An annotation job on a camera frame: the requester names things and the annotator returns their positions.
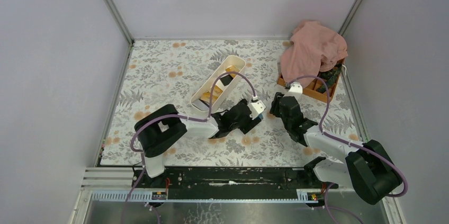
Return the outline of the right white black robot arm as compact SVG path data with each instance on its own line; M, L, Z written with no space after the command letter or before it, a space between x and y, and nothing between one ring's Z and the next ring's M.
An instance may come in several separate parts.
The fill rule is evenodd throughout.
M375 205L392 191L403 186L400 196L407 192L404 175L393 164L383 146L375 140L365 143L339 138L301 112L294 96L276 93L270 114L281 118L291 139L303 146L317 148L327 157L317 157L304 166L304 181L317 188L323 182L353 189L366 203Z

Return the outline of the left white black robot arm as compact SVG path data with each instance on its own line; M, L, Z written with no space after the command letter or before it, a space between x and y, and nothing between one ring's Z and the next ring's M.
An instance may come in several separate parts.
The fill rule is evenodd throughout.
M242 99L229 110L212 113L200 119L178 113L167 104L137 122L134 140L138 139L143 152L144 181L151 187L164 182L163 153L183 137L219 139L238 129L246 134L263 119L266 105L261 100Z

